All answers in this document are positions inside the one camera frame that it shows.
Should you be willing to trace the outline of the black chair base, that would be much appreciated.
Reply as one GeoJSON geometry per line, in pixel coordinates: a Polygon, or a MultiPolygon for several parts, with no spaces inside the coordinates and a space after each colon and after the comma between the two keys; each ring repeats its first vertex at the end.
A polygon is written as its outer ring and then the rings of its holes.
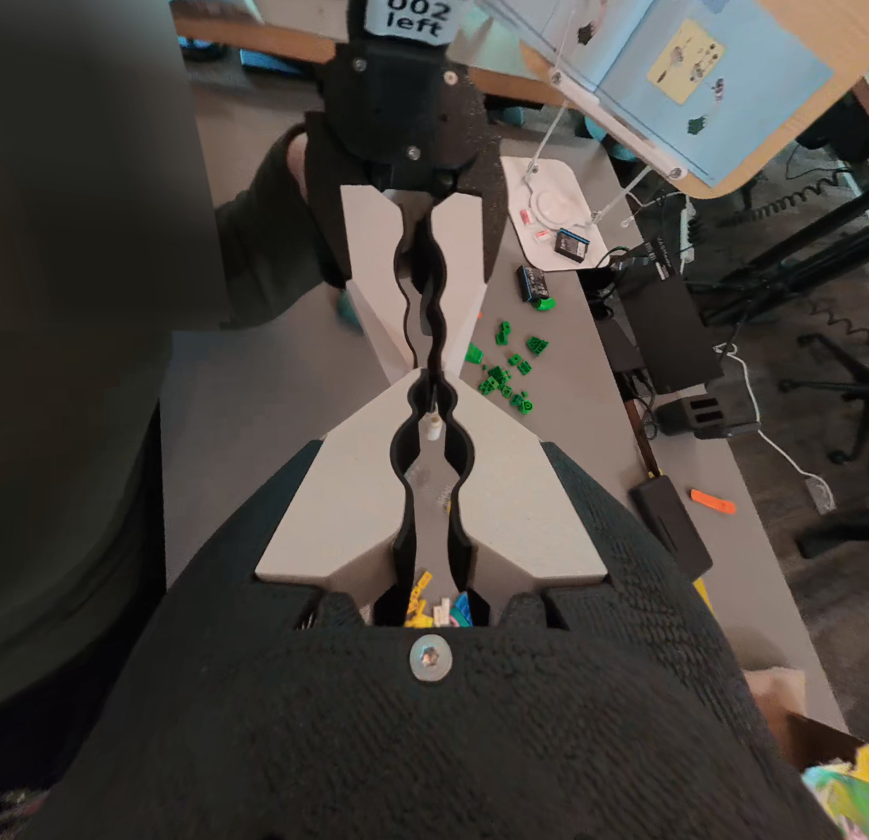
{"type": "Polygon", "coordinates": [[[836,397],[842,404],[860,404],[859,419],[853,435],[853,442],[847,449],[837,448],[827,452],[832,465],[844,466],[857,462],[867,449],[868,440],[868,367],[867,363],[856,358],[840,343],[821,333],[798,336],[797,344],[802,349],[824,353],[840,369],[842,378],[800,379],[781,378],[777,390],[785,395],[796,391],[816,391],[831,401],[836,397]]]}

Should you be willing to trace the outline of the clear acrylic book stand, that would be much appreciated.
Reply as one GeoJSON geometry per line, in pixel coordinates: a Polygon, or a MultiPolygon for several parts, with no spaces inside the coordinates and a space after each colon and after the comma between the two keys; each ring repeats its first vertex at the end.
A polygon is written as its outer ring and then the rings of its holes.
{"type": "Polygon", "coordinates": [[[602,100],[602,83],[651,0],[512,0],[516,33],[529,47],[532,70],[541,61],[547,82],[575,104],[607,136],[632,153],[644,168],[621,189],[630,194],[649,172],[664,181],[681,181],[688,167],[666,153],[639,129],[616,117],[602,100]]]}

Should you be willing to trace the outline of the beige wooden stand board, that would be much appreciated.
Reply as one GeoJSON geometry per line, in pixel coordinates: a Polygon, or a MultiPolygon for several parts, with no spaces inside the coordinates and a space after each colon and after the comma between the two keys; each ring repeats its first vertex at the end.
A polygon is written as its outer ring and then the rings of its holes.
{"type": "Polygon", "coordinates": [[[747,182],[867,72],[867,0],[755,1],[826,64],[832,76],[717,186],[706,186],[692,176],[683,181],[669,181],[694,198],[717,198],[747,182]]]}

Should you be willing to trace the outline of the pile of colourful toy bricks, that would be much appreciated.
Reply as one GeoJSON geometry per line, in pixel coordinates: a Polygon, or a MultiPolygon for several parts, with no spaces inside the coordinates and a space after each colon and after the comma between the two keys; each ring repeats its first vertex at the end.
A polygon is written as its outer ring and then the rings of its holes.
{"type": "Polygon", "coordinates": [[[409,593],[404,626],[414,629],[470,628],[473,626],[468,594],[436,597],[433,575],[425,568],[415,571],[415,581],[409,593]]]}

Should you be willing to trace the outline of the wooden table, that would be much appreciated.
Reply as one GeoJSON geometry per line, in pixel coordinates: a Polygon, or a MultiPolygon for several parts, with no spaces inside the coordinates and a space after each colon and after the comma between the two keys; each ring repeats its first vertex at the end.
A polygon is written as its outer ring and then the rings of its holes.
{"type": "MultiPolygon", "coordinates": [[[[324,64],[334,56],[336,43],[329,38],[268,24],[226,18],[176,15],[179,35],[236,48],[253,49],[303,62],[324,64]]],[[[519,42],[507,38],[496,41],[491,21],[480,33],[460,39],[450,49],[452,61],[468,67],[472,82],[485,94],[520,102],[556,106],[563,96],[547,83],[541,61],[530,70],[519,42]]]]}

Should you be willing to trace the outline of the pile of green toy bricks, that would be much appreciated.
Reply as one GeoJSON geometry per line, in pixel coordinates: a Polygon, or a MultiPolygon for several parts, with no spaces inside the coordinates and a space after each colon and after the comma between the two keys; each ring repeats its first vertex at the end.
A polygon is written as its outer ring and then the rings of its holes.
{"type": "Polygon", "coordinates": [[[491,340],[483,348],[470,341],[465,362],[480,371],[473,383],[484,397],[499,395],[517,414],[525,417],[535,410],[526,385],[535,362],[549,349],[550,340],[536,334],[522,334],[508,320],[495,322],[491,340]]]}

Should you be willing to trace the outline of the blue instruction booklet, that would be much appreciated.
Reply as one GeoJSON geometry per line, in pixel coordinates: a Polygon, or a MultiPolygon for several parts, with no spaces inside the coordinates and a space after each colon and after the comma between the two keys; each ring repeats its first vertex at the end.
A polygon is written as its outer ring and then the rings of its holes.
{"type": "Polygon", "coordinates": [[[479,0],[549,84],[678,182],[721,183],[832,76],[755,0],[479,0]]]}

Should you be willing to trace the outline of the white round disc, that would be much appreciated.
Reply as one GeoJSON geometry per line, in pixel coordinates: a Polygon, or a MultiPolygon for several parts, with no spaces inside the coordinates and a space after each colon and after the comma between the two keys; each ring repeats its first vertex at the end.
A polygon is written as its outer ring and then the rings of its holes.
{"type": "Polygon", "coordinates": [[[592,224],[590,208],[577,186],[565,189],[549,183],[535,185],[530,189],[529,201],[537,219],[552,229],[592,224]]]}

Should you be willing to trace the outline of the white box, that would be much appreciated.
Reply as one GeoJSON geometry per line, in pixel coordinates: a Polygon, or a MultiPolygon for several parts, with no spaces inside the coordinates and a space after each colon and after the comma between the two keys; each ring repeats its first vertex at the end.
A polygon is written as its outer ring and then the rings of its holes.
{"type": "Polygon", "coordinates": [[[348,0],[253,0],[262,22],[346,42],[348,0]]]}

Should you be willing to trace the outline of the yellow toy set box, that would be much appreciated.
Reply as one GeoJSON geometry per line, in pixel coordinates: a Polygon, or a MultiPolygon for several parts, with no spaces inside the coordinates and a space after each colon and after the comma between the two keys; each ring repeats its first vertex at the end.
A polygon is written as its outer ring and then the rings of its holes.
{"type": "Polygon", "coordinates": [[[868,838],[868,744],[805,769],[802,781],[845,839],[868,838]]]}

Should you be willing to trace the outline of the white flat tray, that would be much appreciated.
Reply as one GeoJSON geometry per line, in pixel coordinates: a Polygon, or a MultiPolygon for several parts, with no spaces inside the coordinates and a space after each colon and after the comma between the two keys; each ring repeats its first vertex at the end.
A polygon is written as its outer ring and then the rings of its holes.
{"type": "Polygon", "coordinates": [[[539,158],[532,162],[530,158],[506,155],[502,156],[501,164],[506,179],[509,217],[513,222],[526,261],[531,267],[542,272],[564,272],[581,268],[591,269],[602,262],[606,254],[606,246],[596,224],[568,229],[590,240],[585,261],[576,263],[554,252],[554,234],[558,230],[541,223],[531,209],[529,195],[530,189],[535,185],[549,183],[565,189],[568,186],[577,186],[581,190],[577,177],[568,164],[548,158],[539,158]],[[535,216],[535,226],[523,225],[520,219],[522,208],[527,208],[535,216]],[[535,240],[535,233],[544,228],[552,232],[552,237],[540,243],[535,240]]]}

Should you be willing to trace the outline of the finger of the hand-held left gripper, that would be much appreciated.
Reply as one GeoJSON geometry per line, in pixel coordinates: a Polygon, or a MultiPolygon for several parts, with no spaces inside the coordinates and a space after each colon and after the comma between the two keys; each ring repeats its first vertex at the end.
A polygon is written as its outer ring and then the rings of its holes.
{"type": "Polygon", "coordinates": [[[431,338],[427,366],[434,380],[458,377],[487,289],[484,280],[482,199],[452,194],[433,207],[427,226],[434,239],[435,271],[444,285],[429,281],[420,302],[420,328],[431,338]]]}
{"type": "Polygon", "coordinates": [[[417,366],[407,339],[408,299],[396,271],[404,236],[401,209],[368,185],[341,186],[349,250],[349,299],[389,385],[417,366]]]}

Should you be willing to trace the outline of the cardboard box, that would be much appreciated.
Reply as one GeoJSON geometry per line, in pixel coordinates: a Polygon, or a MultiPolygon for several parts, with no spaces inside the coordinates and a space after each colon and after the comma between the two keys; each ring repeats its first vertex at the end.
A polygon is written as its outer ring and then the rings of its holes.
{"type": "Polygon", "coordinates": [[[807,714],[804,672],[784,667],[744,671],[745,682],[788,763],[803,770],[854,763],[866,742],[807,714]]]}

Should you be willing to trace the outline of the black tripod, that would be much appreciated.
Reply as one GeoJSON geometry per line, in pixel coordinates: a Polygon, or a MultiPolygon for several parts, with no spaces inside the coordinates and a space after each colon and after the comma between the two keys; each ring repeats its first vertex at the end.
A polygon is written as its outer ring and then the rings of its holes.
{"type": "Polygon", "coordinates": [[[868,261],[867,226],[839,237],[803,259],[797,255],[864,218],[867,211],[868,191],[864,190],[855,199],[767,249],[744,268],[729,273],[714,283],[699,302],[701,319],[711,326],[747,322],[863,267],[868,261]]]}

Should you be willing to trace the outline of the black flat box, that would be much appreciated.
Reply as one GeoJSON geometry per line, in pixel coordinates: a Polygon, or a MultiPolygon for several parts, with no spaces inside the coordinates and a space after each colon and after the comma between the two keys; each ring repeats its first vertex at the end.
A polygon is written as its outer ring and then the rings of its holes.
{"type": "Polygon", "coordinates": [[[663,238],[632,255],[616,293],[654,391],[677,393],[721,378],[721,358],[663,238]]]}

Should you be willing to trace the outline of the person's left forearm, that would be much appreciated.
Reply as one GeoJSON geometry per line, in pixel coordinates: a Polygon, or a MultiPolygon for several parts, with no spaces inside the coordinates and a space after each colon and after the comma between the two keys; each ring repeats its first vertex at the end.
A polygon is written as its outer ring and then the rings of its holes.
{"type": "Polygon", "coordinates": [[[249,186],[215,209],[229,302],[222,331],[264,325],[322,283],[345,285],[296,176],[304,163],[289,162],[291,149],[305,154],[306,139],[302,124],[288,129],[249,186]]]}

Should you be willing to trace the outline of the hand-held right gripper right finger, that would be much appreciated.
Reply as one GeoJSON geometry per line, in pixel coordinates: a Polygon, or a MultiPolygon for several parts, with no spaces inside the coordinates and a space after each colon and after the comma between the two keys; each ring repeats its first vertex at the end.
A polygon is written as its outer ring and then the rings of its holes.
{"type": "Polygon", "coordinates": [[[517,594],[600,584],[607,568],[538,436],[453,373],[444,380],[455,585],[503,610],[517,594]]]}

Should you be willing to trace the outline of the grey desk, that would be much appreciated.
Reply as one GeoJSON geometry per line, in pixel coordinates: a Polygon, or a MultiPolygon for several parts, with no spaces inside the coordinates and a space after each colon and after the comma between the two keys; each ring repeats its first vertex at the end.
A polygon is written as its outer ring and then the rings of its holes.
{"type": "MultiPolygon", "coordinates": [[[[193,82],[195,116],[213,199],[250,183],[285,129],[314,109],[312,87],[241,91],[193,82]]],[[[530,321],[550,341],[529,379],[527,425],[551,440],[621,503],[646,476],[635,434],[575,276],[550,281],[557,307],[520,307],[518,243],[505,233],[482,322],[530,321]]],[[[212,533],[310,440],[382,392],[386,377],[320,286],[277,320],[242,332],[178,333],[162,390],[166,574],[172,584],[212,533]]],[[[740,662],[805,673],[807,713],[846,722],[734,457],[724,441],[664,438],[658,463],[681,490],[733,501],[737,513],[694,506],[692,519],[713,565],[705,586],[740,662]]]]}

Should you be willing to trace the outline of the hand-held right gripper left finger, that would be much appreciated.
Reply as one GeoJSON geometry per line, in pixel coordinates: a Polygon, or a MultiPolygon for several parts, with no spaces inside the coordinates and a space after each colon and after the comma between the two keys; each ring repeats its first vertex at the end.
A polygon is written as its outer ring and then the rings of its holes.
{"type": "Polygon", "coordinates": [[[322,441],[255,567],[263,582],[344,592],[375,603],[396,582],[391,549],[404,520],[406,491],[390,446],[412,414],[409,372],[350,415],[322,441]]]}

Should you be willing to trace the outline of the black power strip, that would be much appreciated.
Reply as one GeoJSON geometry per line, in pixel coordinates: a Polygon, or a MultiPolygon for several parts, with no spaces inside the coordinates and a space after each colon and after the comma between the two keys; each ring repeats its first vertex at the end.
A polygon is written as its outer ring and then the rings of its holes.
{"type": "Polygon", "coordinates": [[[668,476],[650,477],[628,494],[642,522],[691,582],[709,571],[709,551],[668,476]]]}

